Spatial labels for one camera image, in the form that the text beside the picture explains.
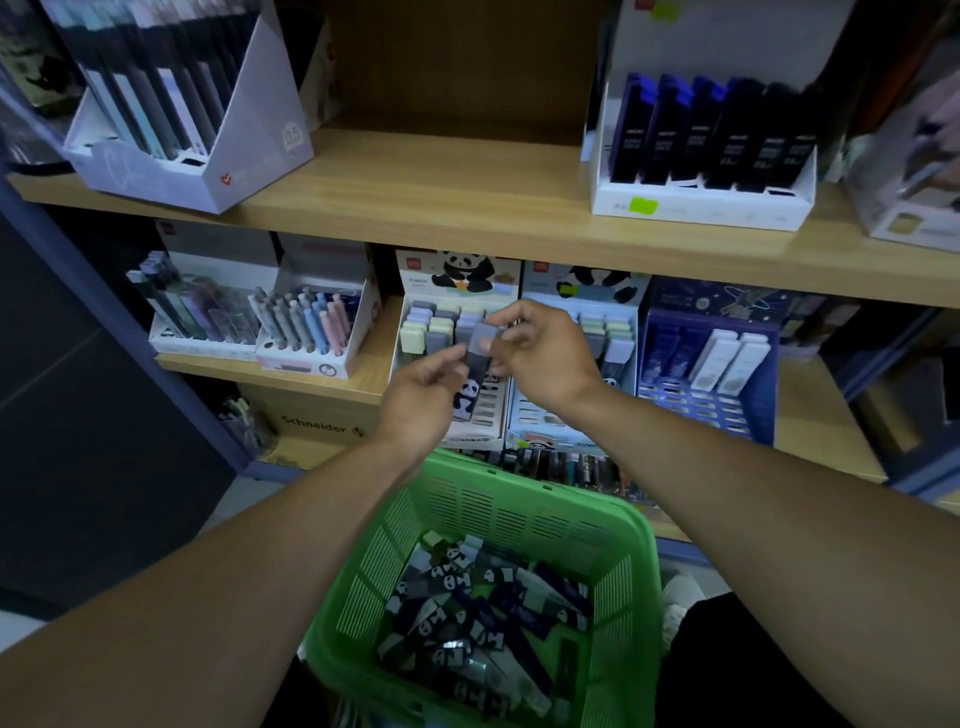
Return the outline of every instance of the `blue pen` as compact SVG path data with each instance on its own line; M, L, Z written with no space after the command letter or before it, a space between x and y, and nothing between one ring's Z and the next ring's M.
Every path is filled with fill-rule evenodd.
M320 319L313 306L303 310L303 318L306 319L306 327L310 329L310 335L317 344L317 351L321 354L329 352L330 344L324 336L324 328L320 325Z

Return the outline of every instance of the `pen refill box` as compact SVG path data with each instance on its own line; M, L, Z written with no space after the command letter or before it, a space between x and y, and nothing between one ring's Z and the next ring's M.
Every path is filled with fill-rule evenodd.
M595 215L795 231L813 208L813 85L853 0L623 0L590 157Z
M161 353L255 361L260 323L249 296L257 288L274 290L278 265L270 234L179 220L155 223L180 278L156 294L166 299L166 310L177 313L185 324L176 332L169 316L155 315L151 345ZM202 284L211 297L192 296L195 283Z
M653 288L636 395L773 446L780 328L798 294L660 276Z
M601 375L633 394L639 321L650 276L585 266L523 261L523 298L562 308L584 332ZM507 445L602 455L587 435L536 406L511 382Z
M367 245L278 234L275 293L260 304L256 360L264 369L349 378L380 312Z
M87 82L63 152L92 189L221 213L313 157L273 0L42 0Z
M867 234L960 253L960 71L894 111L846 184Z
M454 344L469 346L484 318L519 295L519 260L398 250L396 262L404 296L392 370ZM486 367L486 357L468 353L468 364L471 359ZM489 374L479 380L468 377L464 390L451 403L453 422L441 447L503 449L507 394L505 379Z

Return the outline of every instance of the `right hand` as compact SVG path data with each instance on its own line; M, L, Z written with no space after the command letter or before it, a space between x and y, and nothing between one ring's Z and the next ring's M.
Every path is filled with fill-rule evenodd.
M566 311L520 299L486 321L495 326L521 322L485 345L493 359L491 374L512 376L534 404L565 419L573 404L597 385L606 386L587 339Z

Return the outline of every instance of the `panda eraser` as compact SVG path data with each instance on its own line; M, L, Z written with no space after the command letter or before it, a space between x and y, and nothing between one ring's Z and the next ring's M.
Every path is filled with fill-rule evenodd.
M469 422L480 394L480 386L487 375L487 367L490 366L490 357L480 349L480 342L483 339L495 339L499 335L500 329L492 324L479 322L473 327L473 334L467 344L467 381L453 396L453 419L457 422Z

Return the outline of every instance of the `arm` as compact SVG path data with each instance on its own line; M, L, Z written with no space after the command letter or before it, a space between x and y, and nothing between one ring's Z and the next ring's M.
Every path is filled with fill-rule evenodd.
M259 725L373 513L446 433L463 355L397 372L369 442L0 654L0 725Z
M835 708L856 725L960 715L955 517L613 390L557 309L489 320L517 319L492 342L496 371L625 469Z

